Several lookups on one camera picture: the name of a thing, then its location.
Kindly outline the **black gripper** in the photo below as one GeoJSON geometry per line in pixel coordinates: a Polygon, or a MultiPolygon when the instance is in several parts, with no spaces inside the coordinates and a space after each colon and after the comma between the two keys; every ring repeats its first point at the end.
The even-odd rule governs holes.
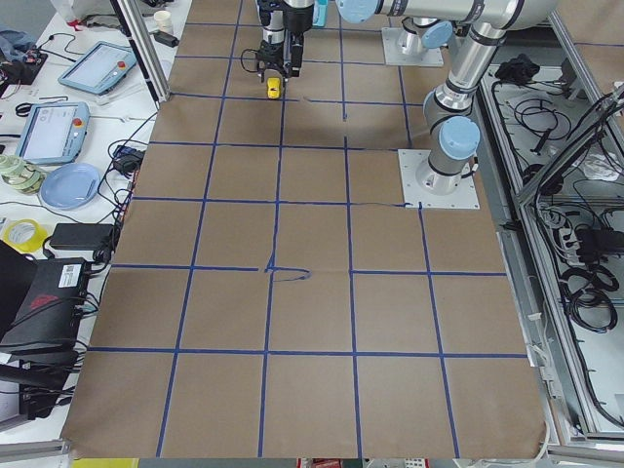
{"type": "Polygon", "coordinates": [[[256,75],[261,83],[265,82],[266,70],[274,70],[281,74],[287,83],[292,77],[292,64],[285,61],[286,29],[262,29],[262,40],[255,52],[256,75]]]}

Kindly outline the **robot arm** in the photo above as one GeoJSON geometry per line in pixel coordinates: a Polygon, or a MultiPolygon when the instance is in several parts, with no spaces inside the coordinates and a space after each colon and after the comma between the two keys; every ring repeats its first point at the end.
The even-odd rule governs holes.
{"type": "MultiPolygon", "coordinates": [[[[264,38],[257,50],[242,53],[253,55],[253,68],[244,69],[256,74],[263,82],[267,70],[277,72],[283,82],[297,77],[302,62],[302,38],[287,29],[264,29],[264,38]]],[[[403,18],[400,27],[381,29],[384,60],[387,65],[441,67],[444,64],[441,49],[453,35],[448,20],[403,18]]]]}
{"type": "Polygon", "coordinates": [[[468,114],[473,96],[494,53],[509,30],[521,30],[545,20],[555,1],[339,1],[337,9],[351,23],[374,15],[413,19],[454,20],[470,25],[452,61],[446,81],[423,102],[432,138],[428,159],[415,173],[425,191],[452,193],[467,161],[476,154],[481,132],[468,114]]]}

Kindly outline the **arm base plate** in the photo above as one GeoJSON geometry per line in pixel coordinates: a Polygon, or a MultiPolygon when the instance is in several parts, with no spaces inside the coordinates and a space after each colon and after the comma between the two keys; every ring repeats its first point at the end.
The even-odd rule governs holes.
{"type": "Polygon", "coordinates": [[[398,151],[404,205],[410,209],[478,210],[470,167],[459,175],[440,175],[429,165],[429,150],[398,151]]]}
{"type": "Polygon", "coordinates": [[[442,67],[442,43],[431,42],[418,33],[399,27],[381,29],[384,59],[387,65],[442,67]]]}

